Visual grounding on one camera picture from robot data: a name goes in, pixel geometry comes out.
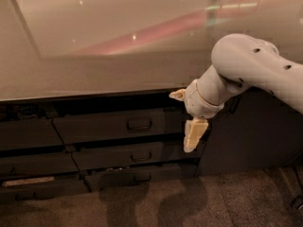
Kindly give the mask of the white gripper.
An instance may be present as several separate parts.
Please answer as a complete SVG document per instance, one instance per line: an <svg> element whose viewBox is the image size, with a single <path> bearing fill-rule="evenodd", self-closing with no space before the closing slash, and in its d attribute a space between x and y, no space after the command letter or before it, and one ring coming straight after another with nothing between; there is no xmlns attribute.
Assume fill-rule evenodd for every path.
<svg viewBox="0 0 303 227"><path fill-rule="evenodd" d="M179 89L171 92L169 97L183 101L187 112L196 118L187 120L185 124L184 152L190 153L195 150L200 139L208 128L208 121L214 117L224 104L212 105L207 102L198 92L197 79L193 80L186 89Z"/></svg>

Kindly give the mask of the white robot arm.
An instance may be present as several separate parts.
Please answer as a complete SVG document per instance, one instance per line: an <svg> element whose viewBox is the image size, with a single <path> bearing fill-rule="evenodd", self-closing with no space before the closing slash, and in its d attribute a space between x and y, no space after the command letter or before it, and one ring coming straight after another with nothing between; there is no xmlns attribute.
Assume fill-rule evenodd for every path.
<svg viewBox="0 0 303 227"><path fill-rule="evenodd" d="M187 88L169 94L192 116L185 124L184 151L197 148L208 120L227 100L251 87L303 113L303 65L281 57L269 42L245 34L226 35L215 43L210 67Z"/></svg>

